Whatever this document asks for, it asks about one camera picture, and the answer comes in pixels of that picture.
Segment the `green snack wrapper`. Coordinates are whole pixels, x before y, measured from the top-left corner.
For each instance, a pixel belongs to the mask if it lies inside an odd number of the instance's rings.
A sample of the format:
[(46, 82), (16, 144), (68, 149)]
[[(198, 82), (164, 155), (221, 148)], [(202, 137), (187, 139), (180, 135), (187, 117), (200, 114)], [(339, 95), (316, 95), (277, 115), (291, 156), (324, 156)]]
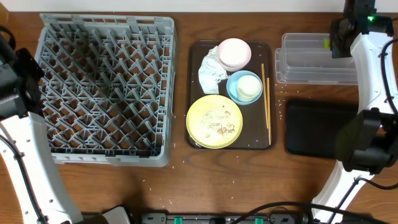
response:
[(330, 50), (330, 40), (329, 39), (323, 40), (323, 47), (325, 50)]

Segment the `cream plastic cup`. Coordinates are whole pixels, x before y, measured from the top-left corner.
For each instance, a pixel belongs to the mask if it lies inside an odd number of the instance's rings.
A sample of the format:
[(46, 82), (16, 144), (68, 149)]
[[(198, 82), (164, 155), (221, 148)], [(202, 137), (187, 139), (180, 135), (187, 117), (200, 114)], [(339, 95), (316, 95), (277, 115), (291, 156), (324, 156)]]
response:
[(238, 100), (250, 102), (261, 92), (261, 83), (257, 77), (252, 75), (242, 76), (236, 85)]

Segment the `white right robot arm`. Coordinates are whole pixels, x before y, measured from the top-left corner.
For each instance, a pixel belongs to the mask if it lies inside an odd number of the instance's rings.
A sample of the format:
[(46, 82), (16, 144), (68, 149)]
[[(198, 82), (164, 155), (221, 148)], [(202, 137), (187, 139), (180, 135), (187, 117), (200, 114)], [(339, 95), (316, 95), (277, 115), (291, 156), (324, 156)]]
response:
[(392, 63), (393, 20), (373, 0), (346, 1), (330, 27), (333, 58), (352, 57), (358, 76), (358, 114), (336, 136), (336, 164), (312, 200), (312, 217), (339, 223), (365, 183), (397, 161), (397, 83)]

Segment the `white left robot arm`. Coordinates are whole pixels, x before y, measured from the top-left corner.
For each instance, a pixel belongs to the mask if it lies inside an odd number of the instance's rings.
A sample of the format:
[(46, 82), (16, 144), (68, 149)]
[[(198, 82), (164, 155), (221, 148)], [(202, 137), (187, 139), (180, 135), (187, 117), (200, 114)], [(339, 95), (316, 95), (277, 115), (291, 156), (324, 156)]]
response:
[(24, 223), (80, 223), (47, 139), (39, 81), (44, 72), (30, 52), (1, 33), (1, 156), (12, 180)]

